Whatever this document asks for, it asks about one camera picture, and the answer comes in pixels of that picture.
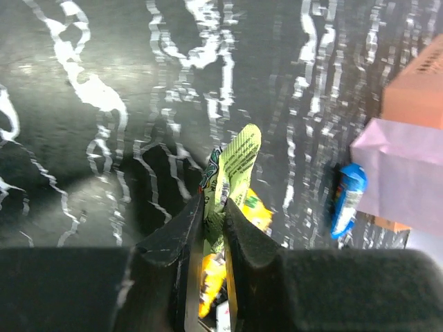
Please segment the blue oreo snack pack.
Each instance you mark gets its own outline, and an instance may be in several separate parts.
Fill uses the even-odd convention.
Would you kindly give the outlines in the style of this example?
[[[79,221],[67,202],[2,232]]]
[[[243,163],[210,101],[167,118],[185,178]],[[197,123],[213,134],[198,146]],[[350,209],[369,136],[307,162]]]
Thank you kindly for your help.
[[[342,237],[354,227],[357,206],[368,186],[364,169],[356,163],[341,168],[340,174],[330,230],[333,239]]]

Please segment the green snack packet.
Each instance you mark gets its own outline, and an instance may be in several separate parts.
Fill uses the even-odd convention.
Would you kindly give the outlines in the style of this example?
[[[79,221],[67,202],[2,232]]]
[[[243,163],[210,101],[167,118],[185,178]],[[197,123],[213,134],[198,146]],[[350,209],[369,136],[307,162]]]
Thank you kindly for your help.
[[[205,202],[205,237],[213,253],[224,247],[222,228],[228,200],[238,208],[244,206],[261,142],[260,129],[255,124],[248,124],[229,144],[214,148],[210,155],[199,191]]]

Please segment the yellow m&m's bag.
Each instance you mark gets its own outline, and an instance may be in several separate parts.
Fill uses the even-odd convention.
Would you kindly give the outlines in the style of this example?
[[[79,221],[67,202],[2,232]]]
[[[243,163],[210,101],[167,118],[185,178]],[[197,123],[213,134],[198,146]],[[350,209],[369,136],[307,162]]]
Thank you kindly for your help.
[[[261,231],[267,232],[269,230],[273,213],[264,206],[262,200],[252,189],[249,189],[246,194],[242,213]],[[222,291],[225,280],[224,250],[206,255],[202,262],[199,318],[205,318],[209,314],[211,306]]]

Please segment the peach plastic desk organizer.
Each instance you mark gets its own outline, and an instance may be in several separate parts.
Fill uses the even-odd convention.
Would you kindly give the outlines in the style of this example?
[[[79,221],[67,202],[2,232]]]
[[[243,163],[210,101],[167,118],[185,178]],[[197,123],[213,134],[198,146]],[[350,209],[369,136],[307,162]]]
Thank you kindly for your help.
[[[442,130],[441,36],[385,89],[381,119]]]

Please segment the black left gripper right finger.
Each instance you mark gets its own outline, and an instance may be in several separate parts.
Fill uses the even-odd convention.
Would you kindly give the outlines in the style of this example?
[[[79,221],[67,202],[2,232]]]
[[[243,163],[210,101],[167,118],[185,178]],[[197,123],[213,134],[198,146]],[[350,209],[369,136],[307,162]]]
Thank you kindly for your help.
[[[423,252],[290,250],[224,210],[233,331],[442,330],[442,271]]]

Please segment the white cardboard box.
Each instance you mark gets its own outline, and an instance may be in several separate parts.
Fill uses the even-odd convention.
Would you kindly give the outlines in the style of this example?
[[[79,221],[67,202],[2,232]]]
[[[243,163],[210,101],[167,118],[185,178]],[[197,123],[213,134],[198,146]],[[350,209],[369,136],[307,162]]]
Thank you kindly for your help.
[[[216,308],[216,332],[231,332],[228,301],[219,304]]]

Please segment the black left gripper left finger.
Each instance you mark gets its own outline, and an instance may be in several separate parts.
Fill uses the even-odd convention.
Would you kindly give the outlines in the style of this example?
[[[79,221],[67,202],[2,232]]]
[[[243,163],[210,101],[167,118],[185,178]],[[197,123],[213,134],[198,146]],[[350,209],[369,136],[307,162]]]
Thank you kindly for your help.
[[[197,331],[204,198],[133,247],[1,251],[2,331]]]

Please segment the lilac paper bag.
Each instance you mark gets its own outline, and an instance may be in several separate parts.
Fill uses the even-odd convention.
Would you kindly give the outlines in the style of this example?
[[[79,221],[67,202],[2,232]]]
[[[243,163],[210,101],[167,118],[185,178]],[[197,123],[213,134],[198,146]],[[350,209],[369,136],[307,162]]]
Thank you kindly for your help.
[[[368,179],[360,212],[442,235],[442,130],[373,118],[350,153]]]

